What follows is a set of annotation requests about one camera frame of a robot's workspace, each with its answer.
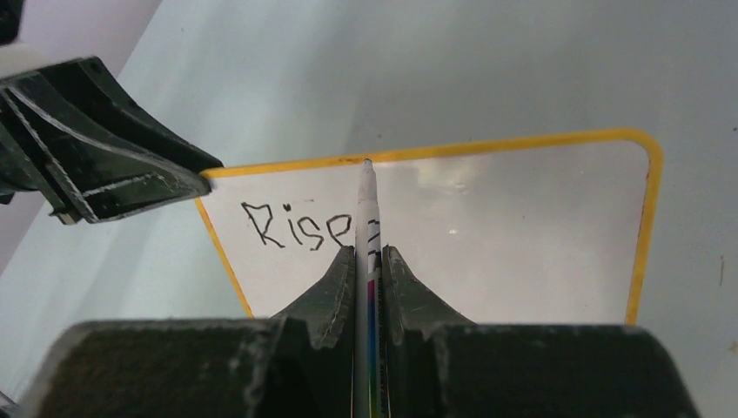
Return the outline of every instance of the white marker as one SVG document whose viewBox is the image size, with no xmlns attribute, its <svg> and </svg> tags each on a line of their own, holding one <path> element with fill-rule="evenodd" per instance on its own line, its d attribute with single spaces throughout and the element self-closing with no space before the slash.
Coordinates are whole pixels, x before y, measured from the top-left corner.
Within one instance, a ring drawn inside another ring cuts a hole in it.
<svg viewBox="0 0 738 418">
<path fill-rule="evenodd" d="M 379 237 L 377 175 L 364 160 L 356 211 L 356 334 L 353 346 L 353 416 L 387 416 L 383 313 L 382 244 Z"/>
</svg>

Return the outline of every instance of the black plastic part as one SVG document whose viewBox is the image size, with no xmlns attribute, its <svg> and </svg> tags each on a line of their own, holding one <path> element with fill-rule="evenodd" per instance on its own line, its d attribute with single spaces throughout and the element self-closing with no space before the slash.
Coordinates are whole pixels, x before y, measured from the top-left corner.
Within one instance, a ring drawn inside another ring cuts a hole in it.
<svg viewBox="0 0 738 418">
<path fill-rule="evenodd" d="M 262 320 L 87 323 L 51 348 L 23 416 L 325 416 L 351 411 L 353 247 Z"/>
<path fill-rule="evenodd" d="M 476 325 L 383 253 L 393 417 L 698 416 L 638 327 Z"/>
<path fill-rule="evenodd" d="M 0 0 L 0 45 L 10 44 L 21 27 L 23 0 Z"/>
<path fill-rule="evenodd" d="M 210 192 L 222 164 L 142 110 L 96 57 L 0 80 L 0 194 L 39 190 L 64 223 Z"/>
<path fill-rule="evenodd" d="M 476 325 L 385 247 L 392 417 L 698 416 L 668 353 L 638 327 Z M 271 319 L 73 327 L 25 416 L 351 414 L 353 248 Z"/>
</svg>

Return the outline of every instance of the scratch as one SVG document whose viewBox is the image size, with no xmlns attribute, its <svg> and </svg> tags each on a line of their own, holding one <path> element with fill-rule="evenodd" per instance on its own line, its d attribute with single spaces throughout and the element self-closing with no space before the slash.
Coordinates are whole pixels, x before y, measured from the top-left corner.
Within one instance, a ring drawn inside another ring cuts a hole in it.
<svg viewBox="0 0 738 418">
<path fill-rule="evenodd" d="M 720 256 L 720 285 L 722 286 L 722 276 L 725 273 L 725 258 L 723 256 Z"/>
<path fill-rule="evenodd" d="M 148 173 L 142 174 L 140 176 L 131 177 L 130 179 L 116 181 L 116 182 L 109 183 L 107 185 L 103 185 L 101 187 L 98 187 L 96 189 L 90 189 L 90 190 L 84 191 L 82 193 L 82 197 L 89 198 L 90 196 L 93 196 L 95 194 L 99 194 L 99 193 L 102 193 L 102 192 L 107 192 L 109 190 L 115 190 L 115 189 L 118 189 L 120 187 L 125 187 L 127 185 L 132 185 L 133 183 L 138 183 L 140 181 L 144 181 L 144 180 L 152 179 L 152 178 L 155 178 L 155 179 L 158 179 L 158 180 L 164 180 L 164 177 L 162 177 L 160 174 L 155 173 L 155 172 L 148 172 Z"/>
</svg>

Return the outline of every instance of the white surface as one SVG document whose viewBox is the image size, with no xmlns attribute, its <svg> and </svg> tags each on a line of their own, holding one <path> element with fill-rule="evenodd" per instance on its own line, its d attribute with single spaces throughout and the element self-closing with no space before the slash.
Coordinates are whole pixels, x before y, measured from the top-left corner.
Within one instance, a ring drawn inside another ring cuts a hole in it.
<svg viewBox="0 0 738 418">
<path fill-rule="evenodd" d="M 255 316 L 312 286 L 339 245 L 326 221 L 350 214 L 361 165 L 215 179 L 202 199 Z M 478 322 L 625 319 L 648 156 L 618 141 L 375 163 L 382 241 L 423 283 Z M 260 235 L 241 204 L 250 209 Z M 297 229 L 302 222 L 320 238 Z M 288 219 L 303 245 L 293 237 Z M 345 219 L 332 225 L 346 227 Z"/>
<path fill-rule="evenodd" d="M 639 322 L 673 355 L 702 413 L 732 417 L 736 15 L 736 2 L 165 0 L 120 80 L 227 165 L 609 126 L 649 132 L 666 163 Z M 90 262 L 75 247 L 84 240 L 104 256 Z M 242 312 L 190 202 L 105 226 L 63 228 L 41 215 L 0 278 L 0 389 L 18 397 L 55 334 L 118 315 L 107 308 L 118 298 L 141 316 Z M 84 315 L 64 314 L 75 303 Z"/>
</svg>

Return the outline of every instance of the black marker writing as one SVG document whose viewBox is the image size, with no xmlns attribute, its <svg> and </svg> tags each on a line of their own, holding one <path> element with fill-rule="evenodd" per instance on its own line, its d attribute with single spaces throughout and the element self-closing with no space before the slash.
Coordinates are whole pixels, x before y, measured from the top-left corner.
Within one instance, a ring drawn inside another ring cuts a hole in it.
<svg viewBox="0 0 738 418">
<path fill-rule="evenodd" d="M 241 207 L 243 207 L 244 210 L 246 211 L 246 213 L 249 215 L 249 219 L 252 221 L 252 223 L 254 225 L 254 228 L 256 228 L 256 232 L 258 233 L 258 237 L 261 238 L 261 242 L 264 245 L 266 245 L 266 241 L 267 240 L 270 240 L 272 243 L 276 244 L 279 248 L 284 248 L 285 247 L 282 244 L 279 244 L 279 242 L 277 242 L 274 238 L 266 235 L 266 233 L 269 232 L 269 224 L 271 224 L 272 219 L 274 219 L 274 217 L 272 216 L 272 208 L 269 205 L 252 206 L 252 205 L 249 205 L 246 202 L 242 202 L 241 203 Z M 253 211 L 258 211 L 258 210 L 264 209 L 264 208 L 266 208 L 266 211 L 269 213 L 269 219 L 266 221 L 266 224 L 264 225 L 264 231 L 262 232 L 262 230 L 258 227 L 258 224 L 256 223 L 256 219 L 254 219 L 254 217 L 253 217 L 252 210 Z"/>
<path fill-rule="evenodd" d="M 298 220 L 298 227 L 300 228 L 300 231 L 306 237 L 312 237 L 312 238 L 318 238 L 318 239 L 320 239 L 320 241 L 318 241 L 318 244 L 314 248 L 311 248 L 310 249 L 310 251 L 316 251 L 316 250 L 318 250 L 318 248 L 320 248 L 321 245 L 323 245 L 323 241 L 325 240 L 325 238 L 323 238 L 322 235 L 317 235 L 317 234 L 312 234 L 312 233 L 306 233 L 305 232 L 305 228 L 302 226 L 303 222 L 305 222 L 306 220 L 309 220 L 310 221 L 310 223 L 312 224 L 312 227 L 315 228 L 316 231 L 320 231 L 320 228 L 318 227 L 318 224 L 316 224 L 315 221 L 312 220 L 309 216 L 303 216 L 302 218 L 300 218 Z"/>
<path fill-rule="evenodd" d="M 346 219 L 346 227 L 341 232 L 334 233 L 331 224 L 339 219 Z M 341 241 L 339 241 L 339 237 L 341 235 L 346 235 L 346 233 L 348 233 L 348 230 L 351 229 L 351 215 L 336 215 L 327 220 L 325 226 L 328 228 L 328 234 L 331 235 L 331 238 L 333 238 L 334 241 L 336 241 L 336 244 L 338 244 L 339 246 L 343 246 L 343 244 L 341 244 Z"/>
<path fill-rule="evenodd" d="M 302 245 L 302 241 L 299 240 L 298 235 L 295 233 L 295 225 L 292 223 L 292 219 L 288 219 L 287 223 L 290 224 L 290 232 L 292 232 L 292 237 L 298 242 L 298 244 Z"/>
<path fill-rule="evenodd" d="M 376 225 L 379 225 L 379 221 L 378 221 L 378 220 L 376 220 L 376 219 L 371 219 L 371 220 L 369 220 L 369 222 L 367 222 L 366 224 L 367 224 L 367 225 L 371 225 L 371 224 L 376 224 Z M 369 241 L 368 241 L 368 242 L 372 242 L 372 241 L 374 241 L 374 240 L 375 240 L 375 239 L 377 239 L 377 238 L 379 238 L 379 233 L 375 233 L 374 235 L 372 235 L 371 237 L 369 237 Z"/>
</svg>

